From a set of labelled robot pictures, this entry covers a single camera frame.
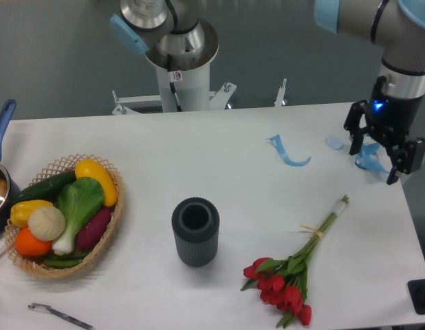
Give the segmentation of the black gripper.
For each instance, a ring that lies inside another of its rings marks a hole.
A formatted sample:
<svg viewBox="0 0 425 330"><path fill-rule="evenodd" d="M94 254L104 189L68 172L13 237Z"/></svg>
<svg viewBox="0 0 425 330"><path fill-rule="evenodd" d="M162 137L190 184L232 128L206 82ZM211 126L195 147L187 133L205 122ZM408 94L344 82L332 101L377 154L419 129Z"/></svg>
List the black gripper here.
<svg viewBox="0 0 425 330"><path fill-rule="evenodd" d="M386 95L384 88L388 80L386 76L376 78L369 101L353 103L343 126L349 132L350 155L360 152L368 128L369 135L386 148L392 164L386 183L392 185L401 175L420 169L425 156L425 138L409 136L423 97L404 99ZM360 127L364 114L368 128Z"/></svg>

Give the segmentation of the grey robot arm base left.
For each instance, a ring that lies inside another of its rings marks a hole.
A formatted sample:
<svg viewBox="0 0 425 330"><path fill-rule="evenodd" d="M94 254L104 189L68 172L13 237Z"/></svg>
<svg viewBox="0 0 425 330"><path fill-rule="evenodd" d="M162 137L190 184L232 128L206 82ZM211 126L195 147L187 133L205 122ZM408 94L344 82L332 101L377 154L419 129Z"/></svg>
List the grey robot arm base left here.
<svg viewBox="0 0 425 330"><path fill-rule="evenodd" d="M166 71L189 71L217 55L214 27L202 19L198 1L121 1L109 20L120 43Z"/></svg>

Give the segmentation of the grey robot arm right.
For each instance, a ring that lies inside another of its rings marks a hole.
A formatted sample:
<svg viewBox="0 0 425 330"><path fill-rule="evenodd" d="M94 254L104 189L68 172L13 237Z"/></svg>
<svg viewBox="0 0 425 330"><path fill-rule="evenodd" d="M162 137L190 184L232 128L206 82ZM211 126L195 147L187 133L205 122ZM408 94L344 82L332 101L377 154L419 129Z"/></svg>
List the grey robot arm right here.
<svg viewBox="0 0 425 330"><path fill-rule="evenodd" d="M390 158L388 185L418 171L425 139L409 131L425 95L425 1L315 1L314 20L384 50L370 99L353 103L344 123L350 154L369 135Z"/></svg>

